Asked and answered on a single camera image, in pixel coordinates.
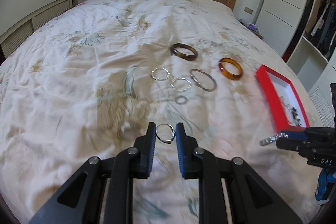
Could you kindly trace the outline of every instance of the wardrobe door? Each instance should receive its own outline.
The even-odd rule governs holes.
[[[285,52],[300,22],[306,0],[265,0],[256,25],[280,56]]]

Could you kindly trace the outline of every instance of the silver ring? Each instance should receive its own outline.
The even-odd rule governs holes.
[[[205,87],[203,87],[203,86],[199,83],[199,81],[196,79],[196,77],[193,75],[193,71],[198,71],[198,72],[200,72],[200,73],[206,75],[207,77],[209,77],[209,78],[213,81],[213,83],[214,83],[215,86],[214,86],[212,89],[206,89]],[[214,80],[214,78],[213,78],[211,75],[207,74],[206,72],[204,72],[204,71],[202,71],[202,70],[200,70],[200,69],[192,69],[192,70],[190,70],[190,77],[191,77],[191,79],[193,79],[193,81],[195,82],[196,86],[200,87],[202,90],[205,90],[205,91],[209,91],[209,92],[210,92],[210,91],[214,91],[214,90],[217,88],[217,83],[216,83],[216,81]]]
[[[161,139],[161,138],[159,137],[159,135],[158,135],[158,129],[159,129],[159,127],[160,127],[160,126],[163,126],[164,124],[165,124],[166,126],[169,126],[169,127],[170,127],[171,135],[172,135],[172,138],[171,138],[170,140],[163,140],[163,139]],[[173,128],[170,124],[165,123],[165,122],[159,124],[159,125],[156,127],[156,132],[155,132],[155,134],[156,134],[156,137],[157,137],[161,142],[163,142],[163,143],[171,144],[172,141],[173,141],[174,138],[175,138],[175,130],[174,130],[174,128]]]
[[[266,139],[263,139],[259,142],[261,146],[268,145],[270,143],[275,143],[279,138],[288,138],[288,135],[286,133],[279,133],[276,136],[268,137]]]
[[[187,82],[189,83],[189,85],[188,85],[185,89],[183,89],[183,90],[179,90],[179,89],[177,89],[177,88],[174,86],[174,84],[175,84],[175,82],[176,82],[177,80],[184,80],[184,81],[187,81]],[[188,80],[187,78],[182,78],[182,77],[176,77],[176,78],[174,78],[174,79],[172,80],[172,82],[170,83],[170,85],[171,85],[171,87],[172,87],[174,90],[176,90],[176,92],[185,92],[185,91],[187,91],[187,90],[190,90],[190,89],[191,89],[191,86],[192,86],[190,80]]]
[[[182,96],[182,95],[180,95],[180,96],[177,96],[177,97],[175,98],[175,103],[178,104],[178,105],[184,105],[184,104],[187,103],[187,101],[188,101],[188,99],[187,99],[186,96]]]
[[[154,77],[153,73],[156,71],[156,70],[164,70],[166,73],[167,73],[167,76],[165,78],[156,78]],[[157,80],[157,81],[163,81],[163,80],[167,80],[170,76],[170,72],[168,70],[166,70],[165,68],[156,68],[154,70],[152,70],[151,72],[151,77],[154,79],[154,80]]]

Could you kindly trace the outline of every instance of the hanging clothes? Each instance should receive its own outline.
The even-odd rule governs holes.
[[[319,48],[322,45],[322,43],[324,42],[324,39],[326,38],[326,35],[328,33],[328,30],[329,30],[330,25],[332,23],[332,20],[334,18],[335,11],[336,11],[336,5],[333,3],[330,7],[330,10],[329,10],[329,13],[328,13],[328,16],[327,16],[327,21],[324,24],[324,28],[323,28],[320,40],[317,44],[317,48]]]
[[[330,27],[327,31],[327,35],[325,36],[324,41],[321,43],[320,47],[318,50],[323,54],[327,54],[329,51],[329,47],[331,42],[333,41],[334,33],[336,32],[336,10],[333,15],[333,19],[331,21]]]
[[[335,31],[334,32],[334,35],[332,36],[332,38],[330,39],[330,41],[328,41],[325,45],[324,45],[324,50],[327,52],[325,54],[325,58],[327,60],[330,60],[334,50],[335,50],[335,46],[336,46],[336,43],[335,43],[335,37],[336,37],[336,25],[334,26],[333,30],[332,31]]]
[[[322,20],[323,20],[325,14],[326,14],[327,9],[329,8],[329,5],[330,5],[330,0],[326,0],[322,3],[322,6],[319,9],[319,13],[318,13],[318,17],[317,17],[319,20],[317,21],[315,27],[313,28],[313,31],[311,32],[312,37],[316,34],[317,30],[321,28],[320,25],[322,24]]]
[[[315,47],[318,45],[318,43],[320,41],[320,37],[322,36],[322,32],[323,32],[323,26],[324,26],[325,22],[327,21],[327,17],[329,15],[330,5],[328,5],[328,3],[326,5],[325,9],[326,9],[325,12],[323,12],[323,14],[322,14],[323,17],[321,16],[322,18],[320,18],[320,20],[318,20],[318,22],[316,24],[317,25],[317,31],[316,31],[315,35],[312,37],[312,39],[311,39],[311,43]]]

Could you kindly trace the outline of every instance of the hammered silver ring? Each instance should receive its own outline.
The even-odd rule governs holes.
[[[158,129],[159,129],[160,126],[163,126],[163,125],[166,125],[166,126],[169,126],[169,127],[170,127],[171,135],[172,135],[172,138],[171,138],[170,140],[163,140],[163,139],[160,138],[159,135],[158,135]],[[170,124],[165,123],[165,122],[159,124],[159,125],[156,127],[156,132],[155,132],[155,134],[156,134],[156,137],[157,137],[161,142],[163,142],[163,143],[167,143],[167,144],[171,144],[172,141],[173,141],[174,138],[175,138],[175,130],[174,130],[174,128],[173,128]]]
[[[165,78],[157,78],[154,76],[154,72],[157,71],[157,70],[164,70],[166,73],[167,73],[167,76]],[[154,80],[157,80],[157,81],[164,81],[164,80],[167,80],[169,77],[170,77],[170,72],[168,70],[166,70],[165,68],[155,68],[154,70],[152,70],[151,72],[151,77],[154,79]]]
[[[187,81],[187,82],[189,83],[189,85],[188,85],[185,89],[183,89],[183,90],[179,90],[178,88],[176,88],[176,87],[174,86],[174,84],[175,84],[175,82],[176,82],[177,80],[184,80],[184,81]],[[187,78],[182,78],[182,77],[176,77],[176,78],[174,78],[174,79],[171,81],[170,85],[171,85],[171,87],[172,87],[174,90],[176,90],[176,92],[185,92],[185,91],[187,91],[187,90],[190,90],[190,89],[191,89],[191,86],[192,86],[190,80],[188,80]]]
[[[206,75],[207,77],[209,77],[209,78],[213,81],[213,83],[214,83],[214,87],[213,87],[212,89],[206,89],[205,87],[203,87],[203,86],[199,83],[199,81],[196,79],[196,77],[193,75],[193,71],[198,71],[198,72],[200,72],[200,73]],[[191,77],[191,79],[195,82],[196,86],[200,87],[202,90],[205,90],[205,91],[209,91],[209,92],[210,92],[210,91],[214,91],[214,90],[217,88],[216,80],[215,80],[211,75],[207,74],[206,72],[204,72],[204,71],[202,71],[202,70],[200,70],[200,69],[192,69],[192,70],[190,70],[190,77]]]

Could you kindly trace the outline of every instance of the brown bangle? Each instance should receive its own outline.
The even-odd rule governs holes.
[[[194,55],[183,54],[179,52],[178,50],[176,50],[176,48],[186,48],[187,50],[191,51]],[[170,47],[170,52],[176,55],[177,57],[188,60],[188,61],[194,61],[198,56],[197,51],[193,47],[190,47],[182,43],[177,43],[177,44],[172,45]]]
[[[224,66],[223,66],[222,63],[230,63],[230,64],[234,65],[234,66],[238,69],[238,71],[239,71],[239,75],[234,75],[234,74],[228,72],[228,71],[224,68]],[[221,73],[222,73],[225,77],[227,77],[227,78],[229,78],[229,79],[231,79],[231,80],[239,80],[239,79],[243,76],[243,69],[242,69],[242,67],[238,64],[238,62],[236,62],[235,60],[233,60],[233,59],[231,59],[231,58],[227,58],[227,57],[222,58],[222,59],[219,61],[219,63],[218,63],[218,67],[219,67]]]

